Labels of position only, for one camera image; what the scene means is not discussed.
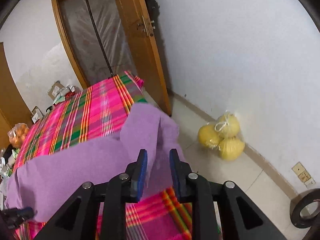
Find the box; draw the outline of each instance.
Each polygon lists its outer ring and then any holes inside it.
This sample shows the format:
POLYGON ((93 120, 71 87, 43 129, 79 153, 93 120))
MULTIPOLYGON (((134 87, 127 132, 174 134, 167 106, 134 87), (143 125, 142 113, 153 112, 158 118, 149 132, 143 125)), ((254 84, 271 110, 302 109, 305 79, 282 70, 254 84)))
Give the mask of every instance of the box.
POLYGON ((54 100, 54 99, 56 98, 57 94, 58 94, 58 91, 59 91, 61 88, 64 88, 64 86, 61 85, 61 83, 60 83, 59 80, 56 81, 56 82, 52 85, 51 89, 48 91, 49 97, 50 97, 52 100, 54 100))
POLYGON ((43 118, 43 114, 40 111, 38 106, 35 106, 35 108, 33 108, 33 110, 31 111, 31 117, 32 117, 32 121, 33 123, 36 123, 38 120, 43 118))

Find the purple cloth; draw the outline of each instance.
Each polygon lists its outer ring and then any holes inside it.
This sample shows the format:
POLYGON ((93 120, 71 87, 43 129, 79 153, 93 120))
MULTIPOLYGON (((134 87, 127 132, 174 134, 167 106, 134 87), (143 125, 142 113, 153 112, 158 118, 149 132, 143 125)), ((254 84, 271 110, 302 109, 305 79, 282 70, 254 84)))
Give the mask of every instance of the purple cloth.
POLYGON ((177 124, 165 113, 135 103, 120 133, 39 156, 18 168, 9 179, 6 204, 30 206, 35 221, 47 222, 83 182, 109 181, 137 160, 140 149, 148 152, 143 198, 154 195, 172 185, 169 151, 176 148, 184 161, 178 134, 177 124))

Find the black tape roll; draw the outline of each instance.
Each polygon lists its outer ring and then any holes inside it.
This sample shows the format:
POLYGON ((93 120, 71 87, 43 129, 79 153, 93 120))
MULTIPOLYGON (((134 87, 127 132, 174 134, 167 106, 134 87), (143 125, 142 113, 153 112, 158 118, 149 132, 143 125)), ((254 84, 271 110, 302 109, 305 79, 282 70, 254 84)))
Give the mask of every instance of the black tape roll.
POLYGON ((303 208, 313 202, 320 202, 320 189, 316 189, 307 194, 298 204, 294 207, 293 212, 290 216, 292 224, 297 228, 308 228, 311 227, 316 220, 316 216, 310 218, 302 218, 300 212, 303 208))

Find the wooden door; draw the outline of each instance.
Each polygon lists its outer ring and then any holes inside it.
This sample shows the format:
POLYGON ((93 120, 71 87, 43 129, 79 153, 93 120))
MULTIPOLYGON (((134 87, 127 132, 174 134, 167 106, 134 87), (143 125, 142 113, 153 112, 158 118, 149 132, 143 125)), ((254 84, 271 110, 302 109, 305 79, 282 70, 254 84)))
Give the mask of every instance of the wooden door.
POLYGON ((10 144, 8 132, 11 130, 11 126, 8 124, 7 120, 3 117, 0 110, 0 150, 2 148, 7 148, 10 144))
POLYGON ((11 127, 20 122, 27 125, 32 123, 31 112, 11 76, 3 42, 0 42, 0 110, 11 127))
POLYGON ((164 75, 144 0, 116 0, 122 25, 140 78, 159 107, 171 115, 164 75))

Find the floor tile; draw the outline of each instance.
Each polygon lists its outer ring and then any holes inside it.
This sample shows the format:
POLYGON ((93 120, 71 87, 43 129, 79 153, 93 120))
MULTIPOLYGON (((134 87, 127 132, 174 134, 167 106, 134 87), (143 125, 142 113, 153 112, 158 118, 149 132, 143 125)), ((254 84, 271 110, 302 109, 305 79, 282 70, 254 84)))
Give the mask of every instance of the floor tile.
POLYGON ((290 199, 263 171, 246 192, 282 232, 291 224, 290 199))
POLYGON ((183 150, 197 140, 198 130, 207 124, 176 98, 172 99, 172 119, 180 127, 179 144, 183 150))
POLYGON ((184 151, 185 158, 194 172, 207 180, 224 183, 234 181, 243 191, 249 189, 262 169, 245 153, 234 161, 228 162, 219 158, 217 151, 204 149, 197 142, 184 151))
POLYGON ((310 228, 296 228, 290 224, 284 231, 284 236, 287 240, 302 240, 310 228))

